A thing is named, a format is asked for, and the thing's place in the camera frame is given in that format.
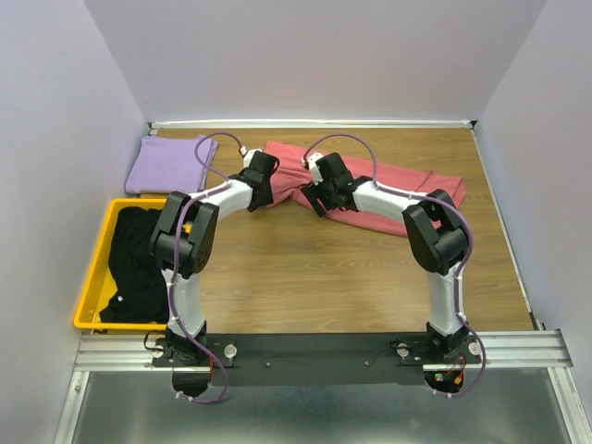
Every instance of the purple cloth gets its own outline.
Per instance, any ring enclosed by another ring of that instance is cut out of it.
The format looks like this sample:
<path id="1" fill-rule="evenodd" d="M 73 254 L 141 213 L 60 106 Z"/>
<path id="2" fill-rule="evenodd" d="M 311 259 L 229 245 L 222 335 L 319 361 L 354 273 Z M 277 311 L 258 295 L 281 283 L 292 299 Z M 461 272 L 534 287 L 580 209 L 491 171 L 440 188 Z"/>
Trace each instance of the purple cloth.
<path id="1" fill-rule="evenodd" d="M 145 136 L 140 154 L 129 173 L 126 192 L 169 193 L 196 192 L 204 189 L 207 170 L 201 166 L 193 150 L 203 136 L 197 139 L 167 139 Z M 209 166 L 218 143 L 208 140 L 199 149 L 200 158 Z"/>

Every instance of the wooden table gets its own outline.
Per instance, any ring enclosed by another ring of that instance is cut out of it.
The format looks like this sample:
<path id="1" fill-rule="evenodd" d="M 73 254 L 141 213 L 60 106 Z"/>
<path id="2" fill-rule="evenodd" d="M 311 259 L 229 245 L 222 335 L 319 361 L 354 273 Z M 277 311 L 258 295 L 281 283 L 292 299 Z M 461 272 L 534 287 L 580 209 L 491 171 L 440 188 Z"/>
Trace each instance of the wooden table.
<path id="1" fill-rule="evenodd" d="M 161 129 L 193 138 L 215 129 Z M 266 141 L 308 146 L 331 129 L 232 129 L 248 148 Z M 379 162 L 462 176 L 461 209 L 475 231 L 464 274 L 464 307 L 479 330 L 532 329 L 475 144 L 468 129 L 353 129 Z M 237 146 L 218 137 L 214 167 L 241 170 Z M 362 145 L 334 138 L 326 153 L 368 157 Z M 210 174 L 207 187 L 221 183 Z M 203 308 L 212 332 L 363 332 L 423 330 L 426 273 L 406 238 L 325 220 L 294 202 L 235 213 L 218 224 L 203 273 Z"/>

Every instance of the black cloth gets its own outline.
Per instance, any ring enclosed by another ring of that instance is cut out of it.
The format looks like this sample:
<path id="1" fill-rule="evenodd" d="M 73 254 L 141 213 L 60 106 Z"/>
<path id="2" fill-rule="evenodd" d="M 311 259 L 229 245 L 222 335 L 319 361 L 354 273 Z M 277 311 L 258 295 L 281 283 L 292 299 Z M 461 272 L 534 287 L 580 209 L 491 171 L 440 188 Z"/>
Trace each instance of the black cloth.
<path id="1" fill-rule="evenodd" d="M 117 292 L 101 311 L 101 321 L 168 322 L 167 284 L 149 251 L 160 213 L 136 206 L 119 212 L 109 253 L 109 270 Z"/>

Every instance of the gray wall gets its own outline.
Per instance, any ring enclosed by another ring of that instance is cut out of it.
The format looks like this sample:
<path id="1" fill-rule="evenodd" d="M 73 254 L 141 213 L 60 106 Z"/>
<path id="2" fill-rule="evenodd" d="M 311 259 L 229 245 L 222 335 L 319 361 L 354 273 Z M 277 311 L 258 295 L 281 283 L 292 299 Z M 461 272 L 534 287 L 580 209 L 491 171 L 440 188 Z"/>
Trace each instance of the gray wall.
<path id="1" fill-rule="evenodd" d="M 592 415 L 592 4 L 549 0 L 476 128 L 528 297 Z"/>
<path id="2" fill-rule="evenodd" d="M 49 443 L 82 278 L 145 125 L 81 1 L 3 2 L 0 45 L 0 442 Z"/>
<path id="3" fill-rule="evenodd" d="M 149 120 L 473 119 L 545 0 L 86 0 Z"/>

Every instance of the red cloth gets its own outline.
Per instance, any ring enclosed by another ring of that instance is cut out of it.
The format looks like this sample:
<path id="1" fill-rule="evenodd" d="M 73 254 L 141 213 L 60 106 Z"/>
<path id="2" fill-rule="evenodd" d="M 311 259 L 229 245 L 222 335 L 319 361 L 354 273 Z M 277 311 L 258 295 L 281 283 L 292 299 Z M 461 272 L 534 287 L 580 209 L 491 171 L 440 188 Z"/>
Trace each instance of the red cloth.
<path id="1" fill-rule="evenodd" d="M 301 159 L 304 149 L 299 146 L 286 145 L 280 142 L 268 142 L 265 152 L 279 158 L 280 164 L 276 173 L 271 177 L 271 188 L 274 202 L 269 206 L 275 206 L 286 199 L 291 199 L 298 204 L 312 210 L 300 188 L 310 182 L 310 172 L 302 167 Z M 343 162 L 357 178 L 359 176 L 372 176 L 372 161 L 357 157 L 342 156 Z M 445 190 L 452 197 L 458 207 L 466 195 L 463 178 L 440 176 L 434 171 L 413 171 L 394 165 L 378 164 L 378 181 L 390 187 L 409 191 L 432 192 L 438 188 Z M 325 217 L 337 220 L 344 224 L 354 225 L 381 231 L 383 233 L 406 236 L 405 226 L 386 217 L 370 213 L 356 213 L 353 211 L 333 210 L 327 212 Z"/>

